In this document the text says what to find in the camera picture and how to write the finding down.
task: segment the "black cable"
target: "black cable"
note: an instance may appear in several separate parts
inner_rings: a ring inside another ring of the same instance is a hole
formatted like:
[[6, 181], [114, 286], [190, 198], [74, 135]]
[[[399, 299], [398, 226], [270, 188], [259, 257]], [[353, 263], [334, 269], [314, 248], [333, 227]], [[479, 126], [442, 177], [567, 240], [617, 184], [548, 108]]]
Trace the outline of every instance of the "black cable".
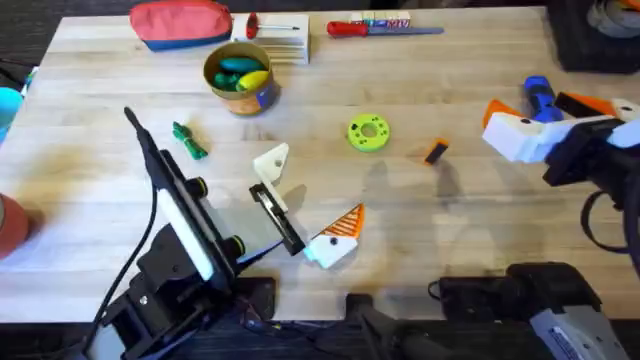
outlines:
[[325, 330], [331, 329], [334, 326], [336, 326], [337, 323], [333, 324], [331, 326], [327, 326], [327, 327], [316, 328], [311, 333], [304, 332], [304, 331], [302, 331], [302, 330], [300, 330], [300, 329], [298, 329], [296, 327], [291, 327], [291, 326], [286, 326], [286, 325], [283, 326], [283, 324], [280, 324], [280, 323], [262, 322], [262, 324], [263, 324], [263, 326], [266, 325], [266, 326], [270, 326], [270, 327], [273, 327], [274, 325], [279, 325], [281, 329], [294, 331], [297, 335], [296, 336], [278, 336], [278, 335], [275, 335], [273, 333], [268, 333], [268, 332], [262, 333], [262, 332], [258, 332], [258, 331], [254, 331], [252, 329], [249, 329], [244, 324], [242, 325], [242, 328], [245, 329], [246, 331], [256, 335], [256, 336], [267, 336], [267, 337], [271, 337], [271, 338], [278, 339], [278, 340], [297, 340], [297, 339], [302, 339], [303, 338], [307, 342], [309, 342], [309, 344], [311, 344], [311, 347], [315, 351], [321, 352], [321, 353], [323, 353], [325, 355], [333, 356], [335, 358], [353, 360], [353, 358], [351, 356], [349, 356], [349, 355], [340, 354], [340, 353], [337, 353], [337, 352], [333, 352], [333, 351], [324, 349], [324, 348], [320, 347], [318, 345], [318, 343], [317, 343], [318, 342], [318, 336], [319, 336], [317, 333], [318, 332], [324, 332]]
[[591, 240], [600, 249], [605, 250], [605, 251], [609, 251], [609, 252], [612, 252], [612, 253], [615, 253], [615, 254], [628, 254], [629, 253], [629, 247], [628, 246], [606, 245], [606, 244], [603, 244], [603, 243], [599, 242], [598, 240], [596, 240], [595, 236], [593, 236], [593, 231], [591, 231], [591, 225], [589, 225], [589, 218], [591, 216], [591, 209], [593, 209], [593, 205], [596, 203], [596, 200], [598, 200], [598, 198], [600, 196], [602, 196], [602, 194], [605, 194], [605, 192], [604, 191], [596, 191], [593, 194], [589, 195], [587, 200], [584, 202], [584, 206], [582, 207], [582, 211], [580, 212], [580, 225], [582, 225], [582, 231], [584, 231], [585, 235], [587, 235], [589, 240]]
[[3, 69], [1, 67], [0, 67], [0, 75], [4, 75], [4, 77], [6, 77], [7, 79], [9, 79], [12, 82], [16, 83], [18, 85], [18, 87], [23, 87], [24, 86], [24, 81], [20, 81], [18, 78], [13, 76], [8, 70]]
[[239, 270], [238, 273], [243, 272], [244, 270], [246, 270], [249, 266], [255, 264], [258, 260], [262, 259], [263, 257], [265, 257], [265, 255], [267, 255], [268, 253], [270, 253], [273, 249], [277, 248], [278, 246], [280, 246], [280, 244], [282, 244], [284, 242], [284, 240], [280, 240], [277, 243], [271, 245], [270, 247], [264, 249], [263, 251], [261, 251], [260, 253], [254, 255], [253, 257], [251, 257], [249, 260], [244, 261], [241, 264], [238, 264]]
[[107, 308], [107, 305], [109, 305], [109, 302], [111, 301], [111, 297], [113, 296], [113, 293], [116, 291], [116, 288], [120, 284], [120, 281], [122, 281], [122, 278], [126, 274], [127, 270], [129, 270], [129, 267], [131, 266], [133, 261], [136, 259], [136, 257], [138, 257], [138, 253], [140, 252], [140, 250], [142, 250], [142, 247], [147, 242], [147, 238], [149, 237], [149, 233], [151, 232], [153, 223], [156, 220], [157, 207], [158, 207], [158, 193], [156, 191], [156, 187], [152, 184], [151, 185], [151, 214], [149, 215], [149, 222], [147, 223], [147, 228], [144, 230], [144, 234], [142, 234], [142, 238], [140, 238], [140, 242], [138, 243], [136, 248], [133, 250], [133, 252], [129, 256], [129, 259], [127, 259], [127, 261], [124, 263], [124, 265], [120, 269], [120, 272], [118, 273], [116, 278], [113, 280], [111, 287], [109, 288], [106, 295], [104, 296], [104, 299], [102, 300], [102, 304], [100, 304], [98, 311], [96, 311], [96, 316], [93, 318], [93, 322], [91, 323], [91, 330], [89, 331], [89, 334], [87, 335], [87, 338], [85, 339], [84, 344], [82, 345], [82, 353], [86, 353], [86, 351], [89, 349], [89, 346], [91, 346], [91, 343], [93, 342], [93, 338], [96, 336], [96, 333], [98, 332], [98, 326], [100, 325], [100, 318], [102, 318], [102, 314]]
[[427, 285], [427, 292], [429, 293], [429, 296], [431, 296], [433, 300], [440, 301], [440, 296], [436, 295], [433, 292], [433, 287], [436, 286], [437, 284], [438, 284], [438, 280], [434, 280], [430, 282], [429, 285]]
[[71, 345], [65, 346], [58, 350], [49, 351], [49, 352], [40, 352], [40, 353], [31, 353], [31, 354], [16, 354], [9, 355], [9, 359], [38, 359], [38, 360], [55, 360], [62, 359], [63, 354], [67, 351], [70, 351], [73, 348], [76, 348], [82, 344], [82, 341], [77, 341]]
[[627, 181], [626, 198], [622, 210], [622, 227], [624, 238], [629, 247], [629, 256], [640, 277], [640, 234], [638, 233], [638, 217], [640, 216], [640, 172], [631, 175]]
[[32, 62], [28, 62], [28, 61], [22, 61], [22, 60], [15, 60], [15, 59], [7, 59], [7, 58], [0, 58], [0, 63], [12, 64], [12, 65], [20, 65], [20, 66], [24, 66], [24, 67], [36, 67], [36, 66], [38, 66], [38, 64], [36, 64], [36, 63], [32, 63]]

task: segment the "screwdriver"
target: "screwdriver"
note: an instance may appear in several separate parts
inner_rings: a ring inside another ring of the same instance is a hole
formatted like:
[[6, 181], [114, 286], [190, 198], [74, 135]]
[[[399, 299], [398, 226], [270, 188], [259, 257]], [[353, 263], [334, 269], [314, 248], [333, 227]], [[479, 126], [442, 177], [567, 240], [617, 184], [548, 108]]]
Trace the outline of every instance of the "screwdriver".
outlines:
[[348, 36], [379, 36], [379, 35], [436, 35], [442, 34], [441, 27], [409, 27], [409, 28], [384, 28], [369, 27], [367, 24], [351, 24], [342, 21], [330, 21], [327, 24], [327, 32], [333, 37]]
[[258, 29], [300, 30], [297, 26], [259, 25], [258, 15], [256, 15], [256, 13], [249, 14], [249, 19], [247, 19], [247, 39], [255, 38], [258, 35]]

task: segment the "yellow ball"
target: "yellow ball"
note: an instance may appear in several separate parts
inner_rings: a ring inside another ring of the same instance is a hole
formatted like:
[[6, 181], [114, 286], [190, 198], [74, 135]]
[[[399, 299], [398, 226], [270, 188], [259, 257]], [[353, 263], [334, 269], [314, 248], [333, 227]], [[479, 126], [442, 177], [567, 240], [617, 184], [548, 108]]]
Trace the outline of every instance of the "yellow ball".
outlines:
[[268, 71], [252, 71], [238, 80], [236, 90], [249, 91], [260, 87], [269, 77]]

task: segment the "green toy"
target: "green toy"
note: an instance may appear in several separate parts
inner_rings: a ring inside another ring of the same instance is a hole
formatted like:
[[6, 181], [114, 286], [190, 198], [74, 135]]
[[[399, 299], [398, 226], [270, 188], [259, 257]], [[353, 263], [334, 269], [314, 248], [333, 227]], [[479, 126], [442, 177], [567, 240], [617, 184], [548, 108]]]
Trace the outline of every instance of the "green toy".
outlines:
[[175, 121], [173, 122], [173, 136], [184, 143], [194, 160], [200, 160], [209, 155], [200, 145], [198, 145], [198, 143], [195, 142], [195, 140], [193, 140], [191, 130]]
[[264, 65], [252, 58], [226, 58], [220, 60], [220, 67], [224, 71], [248, 73], [252, 71], [265, 70]]
[[380, 115], [360, 114], [351, 120], [347, 138], [353, 147], [363, 152], [378, 151], [391, 136], [391, 128]]
[[234, 73], [227, 75], [219, 72], [213, 76], [213, 86], [224, 91], [236, 91], [236, 84], [242, 77], [242, 74]]

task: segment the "orange gripper part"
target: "orange gripper part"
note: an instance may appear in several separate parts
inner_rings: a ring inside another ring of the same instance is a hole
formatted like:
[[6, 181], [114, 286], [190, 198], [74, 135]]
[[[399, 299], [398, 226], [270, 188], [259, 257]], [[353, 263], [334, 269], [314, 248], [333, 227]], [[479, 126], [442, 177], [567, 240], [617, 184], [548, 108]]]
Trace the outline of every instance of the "orange gripper part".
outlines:
[[351, 236], [357, 238], [360, 236], [362, 225], [364, 224], [364, 204], [351, 209], [331, 225], [327, 226], [320, 232], [322, 235], [335, 236]]
[[487, 106], [487, 111], [484, 112], [484, 118], [482, 119], [483, 129], [487, 128], [487, 125], [489, 125], [489, 119], [491, 119], [491, 116], [497, 112], [503, 112], [503, 113], [507, 113], [515, 116], [525, 117], [524, 115], [520, 114], [518, 111], [505, 105], [502, 101], [498, 99], [493, 99], [489, 103], [489, 106]]
[[574, 94], [574, 93], [565, 93], [565, 94], [587, 105], [593, 110], [599, 111], [605, 115], [611, 115], [613, 117], [618, 116], [618, 113], [616, 112], [616, 109], [613, 107], [613, 104], [611, 104], [611, 101], [602, 100], [600, 98], [593, 97], [593, 96], [585, 96], [585, 95]]

